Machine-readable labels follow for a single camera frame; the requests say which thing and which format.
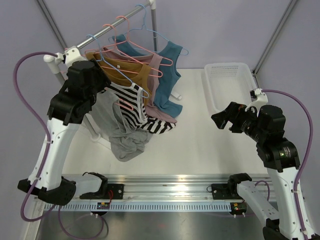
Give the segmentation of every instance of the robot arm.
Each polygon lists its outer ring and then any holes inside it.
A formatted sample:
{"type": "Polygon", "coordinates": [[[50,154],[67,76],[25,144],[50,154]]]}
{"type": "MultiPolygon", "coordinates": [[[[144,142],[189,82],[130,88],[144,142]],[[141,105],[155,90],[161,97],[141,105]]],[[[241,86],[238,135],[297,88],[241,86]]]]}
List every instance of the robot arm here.
{"type": "Polygon", "coordinates": [[[247,177],[230,176],[229,191],[242,197],[252,208],[263,226],[266,240],[304,240],[304,234],[309,240],[320,239],[307,216],[299,184],[297,194],[306,228],[301,231],[293,192],[300,161],[295,145],[283,137],[286,118],[279,107],[265,105],[268,99],[261,89],[252,91],[251,96],[257,100],[249,106],[231,102],[211,118],[219,129],[224,129],[229,121],[232,123],[230,131],[244,132],[256,142],[258,156],[272,180],[279,211],[257,191],[247,174],[247,177]]]}
{"type": "MultiPolygon", "coordinates": [[[[95,61],[88,61],[80,55],[77,48],[72,47],[65,53],[65,64],[68,67],[68,79],[64,82],[59,93],[50,102],[48,109],[47,127],[51,134],[49,152],[40,177],[36,177],[42,163],[47,138],[44,140],[38,161],[27,179],[19,181],[18,189],[28,192],[37,179],[33,195],[46,203],[66,205],[76,193],[81,194],[81,187],[76,188],[76,182],[62,177],[66,156],[74,135],[79,129],[85,114],[91,111],[96,102],[97,93],[104,91],[110,85],[110,80],[95,61]]],[[[51,70],[58,71],[59,62],[48,63],[51,70]]],[[[105,178],[95,174],[91,191],[99,190],[105,178]]]]}

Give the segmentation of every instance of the gray floor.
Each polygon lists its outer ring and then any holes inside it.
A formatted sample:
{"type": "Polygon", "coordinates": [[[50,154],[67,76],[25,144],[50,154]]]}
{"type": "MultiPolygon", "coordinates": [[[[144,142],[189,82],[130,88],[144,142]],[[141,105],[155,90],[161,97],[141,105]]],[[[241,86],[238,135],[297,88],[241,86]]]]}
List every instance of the gray floor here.
{"type": "MultiPolygon", "coordinates": [[[[101,221],[94,216],[75,220],[87,212],[61,212],[69,233],[79,238],[97,234],[101,221]]],[[[104,218],[101,237],[107,240],[263,240],[262,226],[255,216],[229,217],[228,213],[212,212],[109,212],[104,218]]],[[[52,212],[40,223],[37,240],[71,240],[52,212]]]]}

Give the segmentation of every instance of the white plastic basket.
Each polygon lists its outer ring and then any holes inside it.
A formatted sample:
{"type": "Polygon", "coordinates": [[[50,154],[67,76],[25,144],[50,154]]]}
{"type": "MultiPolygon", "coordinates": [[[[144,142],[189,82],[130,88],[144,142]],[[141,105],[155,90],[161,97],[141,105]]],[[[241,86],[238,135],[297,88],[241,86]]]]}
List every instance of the white plastic basket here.
{"type": "Polygon", "coordinates": [[[204,67],[204,95],[210,114],[223,111],[230,102],[248,105],[250,91],[257,88],[247,64],[214,63],[204,67]]]}

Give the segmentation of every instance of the blue hanger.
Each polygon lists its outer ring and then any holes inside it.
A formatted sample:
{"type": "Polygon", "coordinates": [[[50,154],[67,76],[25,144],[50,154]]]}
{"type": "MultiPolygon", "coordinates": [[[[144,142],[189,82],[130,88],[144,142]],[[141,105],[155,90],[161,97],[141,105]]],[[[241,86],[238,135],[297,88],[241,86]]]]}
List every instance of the blue hanger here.
{"type": "MultiPolygon", "coordinates": [[[[100,47],[100,42],[99,42],[99,40],[95,37],[95,36],[93,36],[93,35],[91,35],[91,34],[88,34],[87,35],[87,37],[92,37],[93,39],[95,39],[96,40],[96,42],[97,42],[97,44],[98,44],[98,47],[99,47],[99,53],[100,53],[100,60],[96,60],[97,62],[100,62],[100,61],[104,61],[106,64],[108,64],[110,67],[112,67],[112,68],[114,68],[115,70],[117,70],[122,76],[124,76],[126,79],[128,79],[132,84],[133,84],[133,82],[132,82],[132,80],[130,79],[130,78],[128,78],[126,75],[124,75],[121,71],[119,71],[115,66],[113,66],[112,64],[110,64],[109,62],[107,62],[106,60],[105,60],[105,58],[104,58],[104,56],[102,55],[102,52],[101,52],[101,47],[100,47]]],[[[149,98],[149,93],[146,91],[146,90],[144,90],[143,88],[142,88],[142,91],[143,92],[145,92],[146,94],[147,94],[147,96],[144,96],[143,94],[141,95],[144,99],[147,99],[147,98],[149,98]]]]}
{"type": "MultiPolygon", "coordinates": [[[[147,31],[149,31],[149,32],[156,33],[156,34],[158,34],[160,37],[162,37],[163,39],[165,39],[166,41],[169,42],[170,40],[167,39],[165,36],[161,35],[159,32],[153,31],[153,30],[147,28],[147,25],[146,25],[147,9],[146,9],[146,7],[143,6],[142,4],[137,4],[137,5],[135,5],[135,6],[141,6],[141,7],[144,8],[143,24],[142,24],[141,28],[132,28],[132,29],[130,29],[128,32],[124,33],[123,35],[128,34],[128,33],[131,32],[132,30],[143,30],[144,27],[145,27],[145,30],[147,30],[147,31]]],[[[180,53],[179,55],[181,55],[181,56],[187,56],[187,55],[189,54],[189,51],[188,51],[186,48],[184,48],[184,47],[183,47],[182,49],[186,50],[186,54],[181,54],[181,53],[180,53]]]]}

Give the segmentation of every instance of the pink hanger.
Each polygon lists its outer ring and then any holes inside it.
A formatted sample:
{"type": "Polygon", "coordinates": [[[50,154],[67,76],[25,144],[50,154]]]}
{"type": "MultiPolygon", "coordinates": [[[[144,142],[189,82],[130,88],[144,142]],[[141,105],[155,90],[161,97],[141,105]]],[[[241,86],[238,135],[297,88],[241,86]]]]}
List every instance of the pink hanger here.
{"type": "MultiPolygon", "coordinates": [[[[126,41],[128,41],[129,43],[131,43],[131,44],[133,44],[133,45],[137,46],[138,48],[141,48],[141,49],[143,49],[143,50],[145,50],[145,51],[147,51],[147,52],[151,53],[152,55],[155,55],[155,53],[154,53],[154,52],[152,52],[152,51],[150,51],[150,50],[148,50],[148,49],[146,49],[146,48],[144,48],[144,47],[142,47],[142,46],[140,46],[140,45],[138,45],[138,44],[134,43],[133,41],[131,41],[131,40],[130,40],[130,37],[129,37],[130,22],[129,22],[128,18],[126,18],[125,16],[117,16],[117,17],[116,17],[116,19],[118,19],[118,18],[123,18],[123,19],[125,19],[125,20],[127,21],[127,23],[128,23],[128,31],[127,31],[127,33],[126,33],[126,41]]],[[[174,64],[174,61],[172,61],[171,59],[169,59],[169,58],[167,58],[167,57],[163,57],[163,59],[168,60],[169,62],[171,62],[171,64],[164,64],[164,63],[161,63],[161,64],[160,64],[161,66],[172,66],[172,65],[174,64]]]]}
{"type": "MultiPolygon", "coordinates": [[[[122,43],[125,43],[126,41],[122,41],[122,42],[118,42],[118,43],[113,43],[111,45],[108,45],[108,46],[104,46],[103,48],[108,48],[108,47],[112,47],[112,46],[115,46],[115,45],[118,45],[118,44],[122,44],[122,43]]],[[[109,52],[109,51],[112,51],[114,49],[117,49],[117,48],[113,48],[113,49],[108,49],[106,51],[102,51],[102,53],[106,53],[106,52],[109,52]]],[[[96,48],[93,48],[93,49],[87,49],[84,51],[84,54],[86,54],[87,52],[97,52],[98,50],[96,48]]]]}
{"type": "MultiPolygon", "coordinates": [[[[117,35],[117,30],[116,30],[116,28],[115,28],[114,26],[112,26],[111,24],[105,24],[105,25],[103,25],[102,27],[105,27],[105,26],[109,26],[109,27],[113,28],[114,34],[117,35]]],[[[140,64],[143,65],[142,62],[140,62],[140,61],[138,61],[137,59],[133,58],[132,56],[129,56],[128,54],[120,51],[120,50],[118,49],[118,47],[117,47],[117,40],[116,40],[116,39],[114,40],[114,44],[112,44],[112,46],[114,46],[114,47],[116,48],[116,50],[119,51],[121,54],[123,54],[123,55],[127,56],[128,58],[134,60],[134,62],[137,62],[137,63],[140,63],[140,64]]],[[[106,52],[110,52],[110,51],[113,51],[113,50],[114,50],[114,48],[113,48],[113,49],[108,49],[108,50],[105,50],[105,51],[101,51],[101,53],[106,53],[106,52]]],[[[101,67],[104,68],[104,69],[112,69],[112,70],[115,70],[115,69],[112,68],[112,67],[107,67],[107,66],[101,66],[101,67]]],[[[152,67],[151,69],[154,70],[154,71],[156,71],[156,72],[158,72],[158,73],[160,73],[160,75],[152,75],[152,74],[149,74],[149,76],[151,76],[151,77],[161,78],[161,77],[164,75],[163,72],[162,72],[162,71],[159,71],[158,69],[155,69],[155,68],[153,68],[153,67],[152,67]]],[[[122,71],[122,72],[126,72],[126,73],[138,74],[138,72],[135,72],[135,71],[128,71],[128,70],[122,70],[122,69],[118,69],[118,70],[119,70],[119,71],[122,71]]]]}
{"type": "Polygon", "coordinates": [[[115,102],[114,104],[120,106],[121,108],[127,109],[127,110],[129,110],[129,111],[133,111],[133,110],[134,110],[134,107],[133,107],[130,103],[128,103],[127,101],[123,100],[123,99],[120,98],[120,97],[119,97],[119,101],[127,104],[130,108],[127,107],[127,106],[125,106],[125,105],[122,105],[122,104],[120,104],[120,103],[117,103],[117,102],[115,102]]]}

